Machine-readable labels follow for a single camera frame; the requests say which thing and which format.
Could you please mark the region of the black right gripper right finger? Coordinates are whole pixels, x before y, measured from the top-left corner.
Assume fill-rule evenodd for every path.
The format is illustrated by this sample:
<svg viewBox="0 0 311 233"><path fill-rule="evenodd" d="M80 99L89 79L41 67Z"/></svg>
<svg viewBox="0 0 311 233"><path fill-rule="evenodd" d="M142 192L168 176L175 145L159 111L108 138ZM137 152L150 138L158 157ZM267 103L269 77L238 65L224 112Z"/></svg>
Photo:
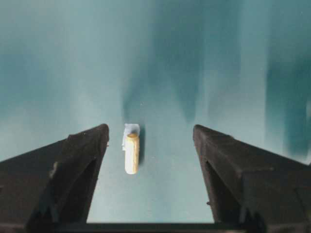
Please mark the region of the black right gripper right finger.
<svg viewBox="0 0 311 233"><path fill-rule="evenodd" d="M202 125L193 128L214 221L250 233L311 230L311 167Z"/></svg>

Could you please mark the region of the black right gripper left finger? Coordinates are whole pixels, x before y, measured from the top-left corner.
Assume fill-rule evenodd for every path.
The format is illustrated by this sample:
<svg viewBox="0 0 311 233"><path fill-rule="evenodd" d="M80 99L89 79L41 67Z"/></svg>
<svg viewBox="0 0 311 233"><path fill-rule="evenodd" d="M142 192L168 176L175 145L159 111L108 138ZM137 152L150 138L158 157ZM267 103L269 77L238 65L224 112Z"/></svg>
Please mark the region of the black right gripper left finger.
<svg viewBox="0 0 311 233"><path fill-rule="evenodd" d="M0 230L34 233L87 221L109 141L101 124L0 164Z"/></svg>

